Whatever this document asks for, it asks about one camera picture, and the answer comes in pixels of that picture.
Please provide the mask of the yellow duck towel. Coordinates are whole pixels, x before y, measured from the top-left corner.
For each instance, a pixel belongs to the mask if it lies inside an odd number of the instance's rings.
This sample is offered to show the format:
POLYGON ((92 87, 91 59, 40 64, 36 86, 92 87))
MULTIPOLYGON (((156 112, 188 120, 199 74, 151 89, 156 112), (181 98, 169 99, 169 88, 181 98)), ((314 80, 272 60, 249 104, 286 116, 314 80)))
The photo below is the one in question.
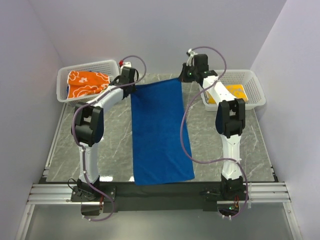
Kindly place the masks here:
MULTIPOLYGON (((236 98, 242 98, 246 103, 249 101, 248 96, 242 84, 226 85, 226 89, 236 98)), ((208 91, 205 92, 205 101, 207 104, 216 104, 213 97, 208 91)))

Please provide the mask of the blue towel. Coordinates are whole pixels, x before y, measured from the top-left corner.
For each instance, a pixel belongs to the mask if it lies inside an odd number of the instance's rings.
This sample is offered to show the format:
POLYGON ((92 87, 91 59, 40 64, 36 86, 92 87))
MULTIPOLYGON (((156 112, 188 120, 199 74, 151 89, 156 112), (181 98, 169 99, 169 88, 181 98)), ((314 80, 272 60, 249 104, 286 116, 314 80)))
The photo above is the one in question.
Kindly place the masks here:
POLYGON ((138 186, 194 179, 191 146, 181 126, 181 82, 174 78, 138 85, 131 94, 133 177, 138 186))

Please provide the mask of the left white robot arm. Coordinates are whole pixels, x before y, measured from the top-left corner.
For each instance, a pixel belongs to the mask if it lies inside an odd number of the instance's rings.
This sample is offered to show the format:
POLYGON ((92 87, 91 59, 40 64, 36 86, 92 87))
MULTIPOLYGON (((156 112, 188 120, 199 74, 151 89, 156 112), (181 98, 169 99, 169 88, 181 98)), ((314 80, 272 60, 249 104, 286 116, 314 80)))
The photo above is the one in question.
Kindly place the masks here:
POLYGON ((136 91, 138 71, 123 66, 118 75, 96 98, 76 105, 71 125, 71 134, 78 146, 80 174, 77 188, 89 201, 100 197, 100 175, 98 171, 98 143, 104 135, 104 113, 115 104, 136 91))

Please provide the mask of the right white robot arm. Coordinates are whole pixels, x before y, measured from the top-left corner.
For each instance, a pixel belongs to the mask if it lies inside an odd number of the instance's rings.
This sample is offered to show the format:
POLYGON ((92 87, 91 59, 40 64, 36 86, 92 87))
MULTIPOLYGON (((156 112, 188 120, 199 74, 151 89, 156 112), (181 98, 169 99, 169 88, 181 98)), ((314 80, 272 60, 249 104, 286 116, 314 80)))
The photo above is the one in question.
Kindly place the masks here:
POLYGON ((213 196, 216 201, 231 201, 247 192, 248 182, 240 165, 240 142, 246 126, 246 104, 242 98, 236 98, 221 83, 221 77, 209 69, 208 56, 196 53, 190 49, 188 60, 182 65, 178 77, 180 82, 197 82, 201 94, 209 92, 217 104, 215 128, 222 140, 223 157, 212 160, 211 163, 222 162, 223 168, 219 189, 206 190, 207 196, 213 196))

